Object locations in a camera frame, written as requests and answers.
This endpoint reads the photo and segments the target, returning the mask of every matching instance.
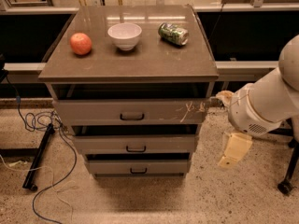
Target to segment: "floor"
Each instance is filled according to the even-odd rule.
[[[43,132],[29,132],[17,109],[0,103],[0,148],[38,147]],[[28,101],[21,113],[52,111],[42,101]],[[49,120],[41,118],[47,125]],[[93,179],[77,156],[72,174],[35,200],[39,215],[55,223],[298,223],[299,190],[284,196],[277,189],[286,172],[292,150],[290,137],[267,134],[254,139],[249,154],[234,169],[217,163],[223,152],[222,134],[232,130],[227,111],[210,107],[203,123],[190,172],[185,177]],[[70,140],[64,138],[72,147]],[[23,189],[26,172],[0,164],[0,223],[49,223],[32,208],[36,194],[63,178],[74,164],[74,153],[56,131],[37,171],[37,192]],[[6,158],[7,165],[24,158]],[[18,162],[13,169],[29,169]],[[299,175],[292,183],[296,186]]]

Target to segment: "red apple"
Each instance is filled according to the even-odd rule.
[[[70,45],[77,55],[86,55],[92,50],[91,39],[83,33],[73,34],[70,38]]]

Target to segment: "cabinet top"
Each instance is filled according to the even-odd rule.
[[[162,22],[189,31],[178,47],[158,35]],[[120,22],[136,23],[142,36],[131,51],[117,49],[107,30]],[[39,76],[43,82],[206,82],[216,80],[217,67],[190,6],[81,7]],[[92,51],[76,55],[69,39],[85,33]]]

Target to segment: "white bowl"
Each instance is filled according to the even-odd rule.
[[[119,23],[108,29],[112,43],[122,50],[133,49],[139,42],[142,29],[133,23]]]

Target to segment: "crushed can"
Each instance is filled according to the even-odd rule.
[[[159,26],[158,34],[160,37],[179,46],[186,45],[189,36],[188,30],[169,22],[163,22]]]

